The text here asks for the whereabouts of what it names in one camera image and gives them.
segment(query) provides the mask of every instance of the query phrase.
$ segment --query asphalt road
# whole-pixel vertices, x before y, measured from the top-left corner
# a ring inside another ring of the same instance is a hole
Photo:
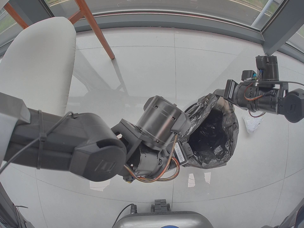
[[[86,0],[92,13],[121,9],[161,9],[200,13],[251,25],[259,11],[230,0]],[[69,17],[78,7],[74,0],[51,6],[55,16]],[[264,24],[269,16],[264,15]]]

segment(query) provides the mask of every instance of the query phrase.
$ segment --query road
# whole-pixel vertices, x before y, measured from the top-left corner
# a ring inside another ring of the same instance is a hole
[[[200,13],[219,18],[225,18],[245,25],[251,25],[258,10],[232,0],[86,0],[92,13],[110,12],[115,10],[149,9],[149,10],[175,10],[188,13]],[[74,0],[67,0],[50,7],[55,16],[69,17],[78,7]],[[269,19],[264,15],[257,27],[262,27]],[[18,34],[20,27],[14,25],[9,33],[0,34],[0,45]],[[304,44],[304,38],[294,35],[297,44]]]

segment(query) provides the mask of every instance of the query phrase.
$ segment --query robotic arm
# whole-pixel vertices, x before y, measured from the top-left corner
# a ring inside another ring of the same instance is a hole
[[[304,90],[288,92],[288,82],[279,81],[275,56],[257,56],[256,63],[257,74],[245,70],[243,82],[228,80],[215,94],[251,112],[301,120]],[[138,177],[150,182],[193,155],[177,138],[172,141],[189,129],[189,117],[162,97],[146,102],[137,124],[122,119],[111,129],[93,113],[71,113],[61,118],[28,109],[21,99],[0,93],[0,161],[70,171],[92,181],[119,174],[128,182]]]

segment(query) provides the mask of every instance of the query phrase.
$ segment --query trash bin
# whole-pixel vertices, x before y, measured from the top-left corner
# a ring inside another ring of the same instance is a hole
[[[194,155],[184,166],[210,169],[226,165],[239,134],[233,106],[222,97],[208,94],[185,112],[191,126],[179,140],[182,145],[188,143]]]

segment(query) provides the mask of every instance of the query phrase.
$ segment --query white pole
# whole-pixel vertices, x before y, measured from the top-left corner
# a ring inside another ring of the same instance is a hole
[[[264,6],[264,8],[262,9],[262,11],[260,12],[260,14],[257,16],[257,18],[253,21],[252,23],[252,27],[255,27],[257,25],[257,23],[260,21],[260,19],[263,17],[264,13],[267,11],[267,9],[270,7],[271,3],[273,0],[268,0],[268,2],[266,3],[266,5]]]

